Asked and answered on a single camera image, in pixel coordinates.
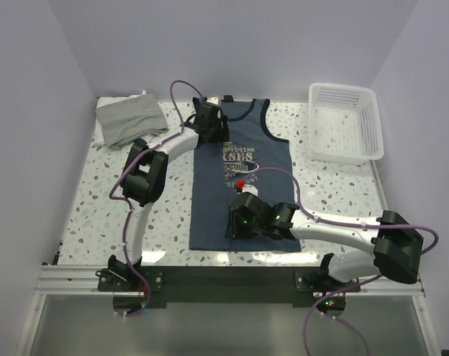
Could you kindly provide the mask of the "blue printed tank top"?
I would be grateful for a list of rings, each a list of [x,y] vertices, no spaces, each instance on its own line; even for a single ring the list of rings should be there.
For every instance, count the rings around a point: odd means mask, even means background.
[[[269,99],[220,104],[229,119],[230,140],[194,149],[189,248],[198,251],[298,252],[297,240],[258,234],[245,240],[226,236],[229,206],[244,191],[269,205],[294,201],[289,142],[266,124]]]

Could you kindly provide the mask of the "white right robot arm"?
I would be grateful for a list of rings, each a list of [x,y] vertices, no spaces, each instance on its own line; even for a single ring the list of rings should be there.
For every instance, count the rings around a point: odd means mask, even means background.
[[[419,231],[394,211],[376,218],[337,216],[296,204],[269,205],[244,192],[229,206],[226,235],[248,240],[262,234],[274,240],[320,240],[352,248],[321,261],[318,284],[335,291],[342,283],[377,274],[398,283],[416,283],[424,242]]]

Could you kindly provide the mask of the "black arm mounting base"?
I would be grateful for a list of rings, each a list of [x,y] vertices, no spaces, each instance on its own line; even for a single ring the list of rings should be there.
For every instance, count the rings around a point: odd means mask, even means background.
[[[98,291],[113,295],[123,311],[164,309],[169,303],[291,304],[310,307],[315,294],[347,287],[360,291],[357,279],[331,280],[319,267],[139,266],[130,268],[111,257],[96,271]]]

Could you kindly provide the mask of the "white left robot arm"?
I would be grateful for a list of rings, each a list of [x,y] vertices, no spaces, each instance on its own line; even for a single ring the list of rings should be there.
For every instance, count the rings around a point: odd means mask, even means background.
[[[134,141],[122,174],[109,194],[112,200],[128,204],[118,261],[134,267],[140,265],[148,215],[164,192],[168,164],[201,145],[228,140],[228,119],[220,108],[220,100],[212,97],[200,103],[197,112],[177,133],[155,143]]]

